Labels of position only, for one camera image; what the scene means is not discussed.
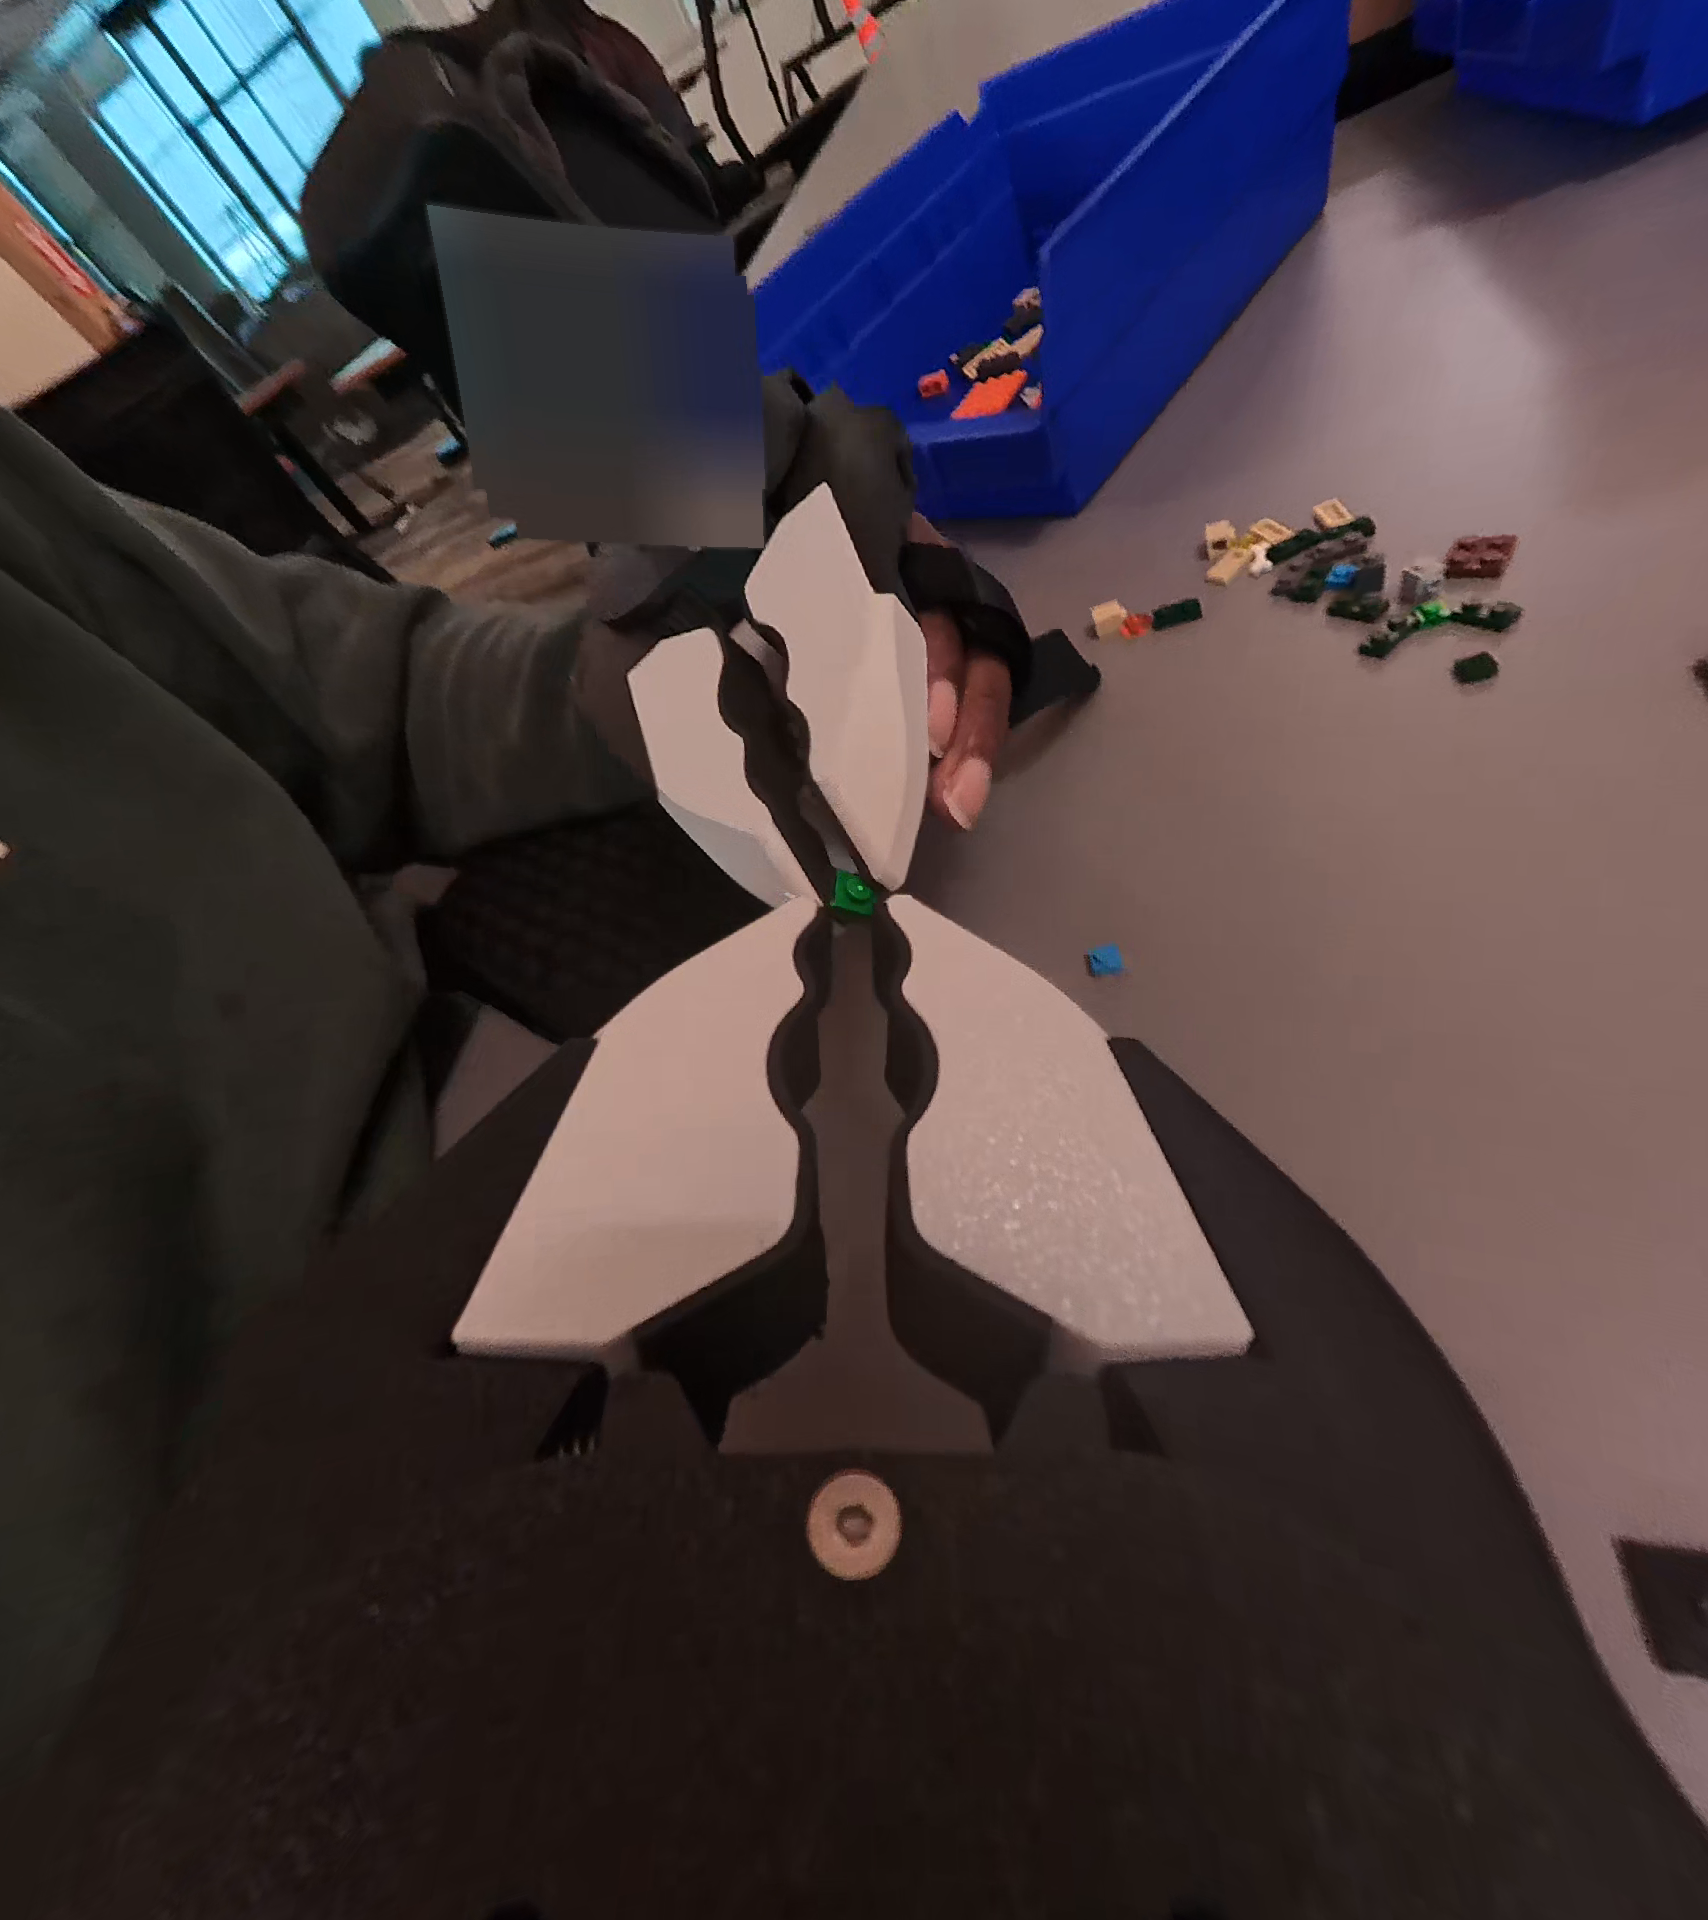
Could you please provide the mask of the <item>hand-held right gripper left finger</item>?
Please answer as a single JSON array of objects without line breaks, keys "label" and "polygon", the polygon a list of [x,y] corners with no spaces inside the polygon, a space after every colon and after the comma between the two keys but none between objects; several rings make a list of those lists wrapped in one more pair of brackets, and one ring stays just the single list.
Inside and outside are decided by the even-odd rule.
[{"label": "hand-held right gripper left finger", "polygon": [[581,1071],[451,1328],[464,1356],[588,1360],[776,1250],[799,1131],[772,1086],[801,1004],[804,899],[638,994]]}]

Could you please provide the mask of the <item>black metal frame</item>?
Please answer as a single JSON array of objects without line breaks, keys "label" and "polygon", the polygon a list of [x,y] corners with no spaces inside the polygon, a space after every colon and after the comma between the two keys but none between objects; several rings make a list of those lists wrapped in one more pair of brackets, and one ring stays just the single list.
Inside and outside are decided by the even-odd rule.
[{"label": "black metal frame", "polygon": [[682,45],[664,64],[719,162],[762,155],[865,69],[842,1],[675,1],[674,21]]}]

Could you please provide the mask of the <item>dark side table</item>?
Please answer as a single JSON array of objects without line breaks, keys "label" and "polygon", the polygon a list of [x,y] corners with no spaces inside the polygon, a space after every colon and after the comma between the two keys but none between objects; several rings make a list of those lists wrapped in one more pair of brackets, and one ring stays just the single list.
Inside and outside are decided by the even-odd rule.
[{"label": "dark side table", "polygon": [[370,578],[364,542],[410,503],[372,473],[418,432],[464,453],[436,377],[308,273],[262,316],[165,285],[134,329],[13,414],[131,500],[203,522],[257,555],[308,555]]}]

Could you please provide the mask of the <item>black textured pad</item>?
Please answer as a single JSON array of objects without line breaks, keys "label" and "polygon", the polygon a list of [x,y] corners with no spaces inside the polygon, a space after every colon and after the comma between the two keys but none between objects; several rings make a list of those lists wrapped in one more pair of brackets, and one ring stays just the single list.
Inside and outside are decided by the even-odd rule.
[{"label": "black textured pad", "polygon": [[766,916],[645,799],[462,855],[415,930],[434,991],[566,1043]]}]

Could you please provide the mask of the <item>person's left forearm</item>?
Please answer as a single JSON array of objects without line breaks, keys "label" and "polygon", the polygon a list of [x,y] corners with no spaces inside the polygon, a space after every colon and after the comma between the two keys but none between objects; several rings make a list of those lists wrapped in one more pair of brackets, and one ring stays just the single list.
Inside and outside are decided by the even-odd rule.
[{"label": "person's left forearm", "polygon": [[581,615],[546,624],[321,557],[262,557],[180,511],[117,503],[290,728],[282,785],[343,866],[451,863],[643,797]]}]

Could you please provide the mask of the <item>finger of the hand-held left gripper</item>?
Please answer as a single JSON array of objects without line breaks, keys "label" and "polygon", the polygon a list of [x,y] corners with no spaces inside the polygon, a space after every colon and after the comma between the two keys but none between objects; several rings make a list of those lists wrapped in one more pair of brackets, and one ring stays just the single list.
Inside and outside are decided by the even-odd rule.
[{"label": "finger of the hand-held left gripper", "polygon": [[655,797],[724,876],[763,904],[815,899],[773,814],[745,780],[745,744],[722,713],[722,638],[657,639],[626,675]]},{"label": "finger of the hand-held left gripper", "polygon": [[908,878],[928,804],[928,650],[918,617],[875,589],[830,486],[772,529],[745,610],[786,657],[786,699],[843,841],[884,890]]}]

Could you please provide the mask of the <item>large window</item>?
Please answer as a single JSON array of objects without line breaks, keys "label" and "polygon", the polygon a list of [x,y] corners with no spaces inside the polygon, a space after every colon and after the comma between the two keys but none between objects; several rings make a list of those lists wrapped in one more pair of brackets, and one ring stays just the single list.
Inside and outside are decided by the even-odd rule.
[{"label": "large window", "polygon": [[0,177],[128,300],[256,316],[380,4],[0,4]]}]

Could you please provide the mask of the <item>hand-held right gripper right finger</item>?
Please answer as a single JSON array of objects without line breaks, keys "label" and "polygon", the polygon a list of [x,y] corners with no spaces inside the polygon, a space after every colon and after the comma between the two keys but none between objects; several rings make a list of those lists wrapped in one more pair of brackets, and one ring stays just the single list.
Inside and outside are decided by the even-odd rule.
[{"label": "hand-held right gripper right finger", "polygon": [[908,893],[906,1009],[931,1041],[906,1192],[933,1253],[1100,1361],[1222,1360],[1253,1332],[1105,1030],[1050,979]]}]

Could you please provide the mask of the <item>large blue plastic bin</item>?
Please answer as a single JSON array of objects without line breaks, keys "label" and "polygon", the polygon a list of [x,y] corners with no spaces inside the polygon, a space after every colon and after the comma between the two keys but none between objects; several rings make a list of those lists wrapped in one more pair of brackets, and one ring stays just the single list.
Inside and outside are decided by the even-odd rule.
[{"label": "large blue plastic bin", "polygon": [[[1147,4],[981,73],[869,179],[820,152],[756,264],[763,372],[881,406],[930,517],[1086,508],[1325,203],[1348,4]],[[915,382],[1038,285],[1040,412],[923,412]]]}]

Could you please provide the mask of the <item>person's left hand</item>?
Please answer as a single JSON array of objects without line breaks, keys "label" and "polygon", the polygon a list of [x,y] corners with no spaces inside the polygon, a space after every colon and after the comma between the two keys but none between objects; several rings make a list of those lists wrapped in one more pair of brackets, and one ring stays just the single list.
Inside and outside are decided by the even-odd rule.
[{"label": "person's left hand", "polygon": [[1003,645],[980,638],[985,628],[959,624],[946,606],[918,606],[914,617],[926,666],[928,806],[970,832],[985,812],[1023,671]]}]

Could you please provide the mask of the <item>person's green sweatshirt torso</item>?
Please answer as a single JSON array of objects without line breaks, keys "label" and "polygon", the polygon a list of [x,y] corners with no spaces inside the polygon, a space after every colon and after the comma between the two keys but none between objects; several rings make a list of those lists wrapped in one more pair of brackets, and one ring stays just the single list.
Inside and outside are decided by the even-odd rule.
[{"label": "person's green sweatshirt torso", "polygon": [[0,406],[0,1794],[61,1734],[239,1322],[430,1139],[405,914],[169,554]]}]

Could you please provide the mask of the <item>orange and tan brick cluster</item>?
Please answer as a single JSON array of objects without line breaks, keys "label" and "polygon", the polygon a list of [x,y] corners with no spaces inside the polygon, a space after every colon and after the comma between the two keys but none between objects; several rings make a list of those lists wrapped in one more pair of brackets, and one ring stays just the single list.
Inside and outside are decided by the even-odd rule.
[{"label": "orange and tan brick cluster", "polygon": [[981,342],[950,351],[914,382],[914,400],[943,419],[997,419],[1007,414],[1040,414],[1044,387],[1038,372],[1044,339],[1044,302],[1038,285],[1022,287],[1009,302],[1000,329]]}]

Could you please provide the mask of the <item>pile of mixed toy bricks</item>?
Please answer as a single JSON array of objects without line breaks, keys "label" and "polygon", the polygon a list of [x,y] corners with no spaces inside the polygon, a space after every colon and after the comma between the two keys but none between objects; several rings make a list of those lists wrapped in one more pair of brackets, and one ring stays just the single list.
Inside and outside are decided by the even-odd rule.
[{"label": "pile of mixed toy bricks", "polygon": [[1446,639],[1453,684],[1493,684],[1503,669],[1497,641],[1513,636],[1524,615],[1521,603],[1500,593],[1516,535],[1460,535],[1441,557],[1393,563],[1378,534],[1378,522],[1339,496],[1317,500],[1299,524],[1269,514],[1208,517],[1196,542],[1201,589],[1141,606],[1094,601],[1083,631],[1100,645],[1185,634],[1222,593],[1253,586],[1278,607],[1352,628],[1352,652],[1363,661],[1383,664],[1416,641]]}]

